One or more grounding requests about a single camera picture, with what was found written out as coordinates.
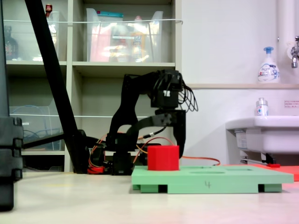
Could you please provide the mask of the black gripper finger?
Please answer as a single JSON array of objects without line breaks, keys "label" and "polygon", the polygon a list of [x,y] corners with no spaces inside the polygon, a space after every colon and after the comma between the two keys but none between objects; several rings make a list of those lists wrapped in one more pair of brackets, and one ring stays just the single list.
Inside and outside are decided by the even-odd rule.
[{"label": "black gripper finger", "polygon": [[141,129],[152,126],[171,126],[173,116],[170,113],[163,113],[155,116],[150,116],[138,121],[132,125],[126,132],[127,136],[137,135]]},{"label": "black gripper finger", "polygon": [[179,146],[179,158],[182,158],[186,140],[186,121],[185,116],[177,116],[173,125],[173,136]]}]

